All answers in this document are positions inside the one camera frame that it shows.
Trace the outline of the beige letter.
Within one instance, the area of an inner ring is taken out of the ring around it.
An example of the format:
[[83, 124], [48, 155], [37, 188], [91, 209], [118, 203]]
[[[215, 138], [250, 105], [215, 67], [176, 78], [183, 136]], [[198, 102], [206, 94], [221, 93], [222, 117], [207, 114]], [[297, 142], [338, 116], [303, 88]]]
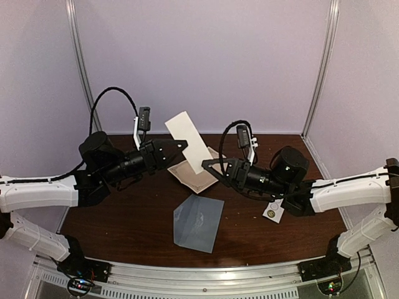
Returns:
[[183, 155], [195, 174], [204, 171], [202, 162], [212, 159], [212, 155], [205, 145], [187, 111], [183, 111], [165, 122], [165, 125], [175, 140], [185, 140], [188, 146]]

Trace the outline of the grey-blue envelope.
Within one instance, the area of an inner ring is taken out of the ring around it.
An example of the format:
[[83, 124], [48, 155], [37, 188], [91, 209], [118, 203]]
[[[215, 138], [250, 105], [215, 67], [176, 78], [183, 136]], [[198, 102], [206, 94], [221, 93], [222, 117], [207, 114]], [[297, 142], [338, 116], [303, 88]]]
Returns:
[[173, 212], [174, 244], [212, 253], [223, 207], [222, 200], [190, 195]]

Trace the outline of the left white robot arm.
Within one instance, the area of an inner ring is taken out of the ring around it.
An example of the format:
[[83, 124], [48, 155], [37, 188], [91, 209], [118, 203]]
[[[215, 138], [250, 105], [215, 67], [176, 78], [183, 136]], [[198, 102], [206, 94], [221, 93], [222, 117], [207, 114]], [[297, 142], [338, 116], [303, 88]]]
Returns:
[[33, 207], [90, 207], [120, 188], [126, 179], [141, 180], [167, 168], [188, 146], [185, 140], [155, 139], [137, 150], [123, 152], [103, 131], [91, 134], [80, 146], [85, 169], [75, 168], [52, 178], [1, 179], [1, 238], [48, 255], [77, 277], [89, 270], [79, 241], [45, 230], [21, 217], [17, 210]]

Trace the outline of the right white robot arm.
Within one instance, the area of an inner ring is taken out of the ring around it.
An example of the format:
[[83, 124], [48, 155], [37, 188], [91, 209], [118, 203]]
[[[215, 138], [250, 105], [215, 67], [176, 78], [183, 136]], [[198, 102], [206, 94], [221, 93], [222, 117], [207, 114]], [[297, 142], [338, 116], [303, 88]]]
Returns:
[[309, 160], [291, 146], [281, 148], [269, 168], [245, 159], [204, 160], [204, 170], [243, 196], [281, 201], [294, 216], [313, 216], [339, 207], [376, 203], [377, 208], [350, 230], [330, 242], [330, 253], [320, 260], [324, 274], [334, 274], [360, 249], [383, 234], [398, 229], [398, 160], [388, 158], [381, 168], [340, 179], [306, 180]]

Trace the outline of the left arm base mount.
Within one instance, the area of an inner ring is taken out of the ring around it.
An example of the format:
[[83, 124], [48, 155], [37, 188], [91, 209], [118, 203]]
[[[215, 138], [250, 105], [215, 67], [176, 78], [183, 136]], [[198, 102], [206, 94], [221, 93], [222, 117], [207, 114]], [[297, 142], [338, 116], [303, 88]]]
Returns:
[[108, 282], [111, 264], [86, 258], [76, 238], [69, 235], [65, 238], [69, 244], [69, 255], [61, 262], [56, 260], [53, 262], [57, 265], [57, 270], [68, 278], [69, 294], [81, 298], [93, 289], [94, 282]]

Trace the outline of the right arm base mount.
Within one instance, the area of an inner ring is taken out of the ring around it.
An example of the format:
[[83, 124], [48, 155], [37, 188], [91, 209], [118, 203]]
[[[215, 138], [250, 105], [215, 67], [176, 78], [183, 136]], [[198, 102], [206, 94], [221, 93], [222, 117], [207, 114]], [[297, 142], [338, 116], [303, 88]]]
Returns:
[[299, 264], [302, 281], [317, 280], [319, 291], [329, 297], [336, 296], [342, 291], [344, 287], [342, 273], [351, 269], [350, 258], [340, 255], [337, 248], [327, 249], [325, 257]]

